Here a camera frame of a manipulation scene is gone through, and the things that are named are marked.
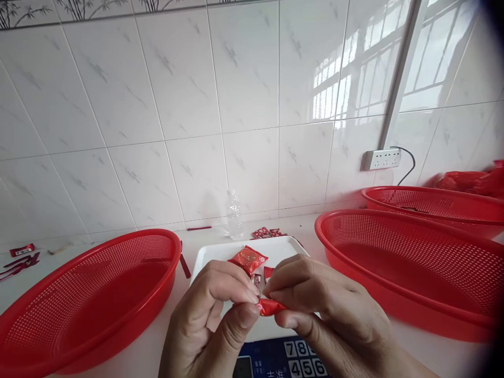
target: printed number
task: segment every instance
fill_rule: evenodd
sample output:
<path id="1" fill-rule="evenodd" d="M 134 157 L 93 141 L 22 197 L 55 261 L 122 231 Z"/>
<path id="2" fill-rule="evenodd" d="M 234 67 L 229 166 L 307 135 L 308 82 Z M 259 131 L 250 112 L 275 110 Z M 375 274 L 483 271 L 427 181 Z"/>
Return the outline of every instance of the printed number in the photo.
<path id="1" fill-rule="evenodd" d="M 310 360 L 301 360 L 301 368 L 303 369 L 303 377 L 310 378 L 314 377 L 315 373 L 313 372 L 313 365 Z"/>
<path id="2" fill-rule="evenodd" d="M 299 366 L 298 360 L 289 361 L 289 370 L 290 370 L 290 376 L 292 378 L 303 378 L 303 374 L 301 373 L 301 367 Z"/>
<path id="3" fill-rule="evenodd" d="M 287 355 L 287 358 L 292 358 L 292 357 L 298 356 L 298 354 L 296 353 L 296 348 L 294 348 L 293 341 L 285 341 L 283 344 L 285 347 L 285 354 Z"/>
<path id="4" fill-rule="evenodd" d="M 319 359 L 312 359 L 313 361 L 313 366 L 315 367 L 315 374 L 317 376 L 326 376 L 327 375 L 327 370 L 325 369 L 326 367 L 322 365 L 322 361 Z"/>
<path id="5" fill-rule="evenodd" d="M 303 340 L 296 341 L 296 348 L 298 350 L 298 356 L 304 357 L 308 355 L 308 347 Z"/>

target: fingernail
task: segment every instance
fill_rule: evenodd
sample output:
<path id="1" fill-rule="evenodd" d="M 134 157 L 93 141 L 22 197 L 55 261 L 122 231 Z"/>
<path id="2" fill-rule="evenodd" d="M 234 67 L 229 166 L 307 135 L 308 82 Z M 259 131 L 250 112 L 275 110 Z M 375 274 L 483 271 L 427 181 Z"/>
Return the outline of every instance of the fingernail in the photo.
<path id="1" fill-rule="evenodd" d="M 294 328 L 297 328 L 297 326 L 298 326 L 298 322 L 296 321 L 296 319 L 290 317 L 290 318 L 287 318 L 283 328 L 294 329 Z"/>
<path id="2" fill-rule="evenodd" d="M 240 307 L 238 316 L 240 319 L 240 326 L 243 329 L 248 329 L 254 325 L 259 318 L 259 309 L 256 306 L 243 305 Z"/>
<path id="3" fill-rule="evenodd" d="M 250 290 L 248 291 L 248 297 L 253 304 L 259 303 L 259 298 L 257 298 L 257 295 Z"/>

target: hand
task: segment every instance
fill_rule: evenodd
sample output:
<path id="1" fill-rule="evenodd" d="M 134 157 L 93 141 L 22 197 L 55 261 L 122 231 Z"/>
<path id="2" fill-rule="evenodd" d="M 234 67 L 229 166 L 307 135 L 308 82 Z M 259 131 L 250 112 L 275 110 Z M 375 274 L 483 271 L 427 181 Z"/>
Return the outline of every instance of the hand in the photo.
<path id="1" fill-rule="evenodd" d="M 289 308 L 276 323 L 304 338 L 335 378 L 437 377 L 397 345 L 388 317 L 362 285 L 319 261 L 282 261 L 264 294 Z"/>
<path id="2" fill-rule="evenodd" d="M 231 377 L 259 317 L 257 294 L 243 269 L 226 261 L 210 261 L 173 311 L 158 377 Z M 221 321 L 228 300 L 241 304 Z"/>

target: black cable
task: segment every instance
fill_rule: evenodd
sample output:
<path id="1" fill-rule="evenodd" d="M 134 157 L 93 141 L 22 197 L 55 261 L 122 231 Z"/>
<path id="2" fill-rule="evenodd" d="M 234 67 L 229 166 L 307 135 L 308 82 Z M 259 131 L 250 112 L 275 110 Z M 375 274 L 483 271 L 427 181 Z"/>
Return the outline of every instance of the black cable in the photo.
<path id="1" fill-rule="evenodd" d="M 397 186 L 399 186 L 404 181 L 404 179 L 408 177 L 408 175 L 411 173 L 411 171 L 413 169 L 415 169 L 415 167 L 416 167 L 416 161 L 415 161 L 415 157 L 413 156 L 413 154 L 410 151 L 408 151 L 407 149 L 402 148 L 402 147 L 398 147 L 398 146 L 390 146 L 390 148 L 398 148 L 400 150 L 406 151 L 411 156 L 411 159 L 413 160 L 413 166 L 408 171 L 408 173 L 406 173 L 406 175 L 401 179 L 401 181 L 399 181 L 399 183 L 397 184 Z"/>

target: white tray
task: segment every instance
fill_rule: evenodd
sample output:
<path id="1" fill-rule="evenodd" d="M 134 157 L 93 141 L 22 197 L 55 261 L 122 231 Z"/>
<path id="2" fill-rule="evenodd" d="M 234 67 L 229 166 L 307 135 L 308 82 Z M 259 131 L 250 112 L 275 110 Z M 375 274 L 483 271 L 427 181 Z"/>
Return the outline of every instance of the white tray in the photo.
<path id="1" fill-rule="evenodd" d="M 198 275 L 201 269 L 211 260 L 222 260 L 227 261 L 231 259 L 235 254 L 248 245 L 263 255 L 268 257 L 268 260 L 256 269 L 255 273 L 260 274 L 261 280 L 261 292 L 264 289 L 264 267 L 276 267 L 282 260 L 294 256 L 296 254 L 309 256 L 303 247 L 297 242 L 296 239 L 290 236 L 280 236 L 270 239 L 259 239 L 259 240 L 245 240 L 236 241 L 234 243 L 226 244 L 215 244 L 202 247 L 198 251 L 196 256 L 196 262 L 194 263 L 193 274 L 191 276 L 191 284 Z M 224 308 L 222 310 L 221 316 L 231 308 L 233 304 L 231 302 L 225 302 Z M 283 329 L 277 326 L 274 317 L 260 317 L 257 323 L 254 325 L 247 337 L 247 342 L 275 339 L 287 336 L 293 336 L 296 333 L 292 330 Z"/>

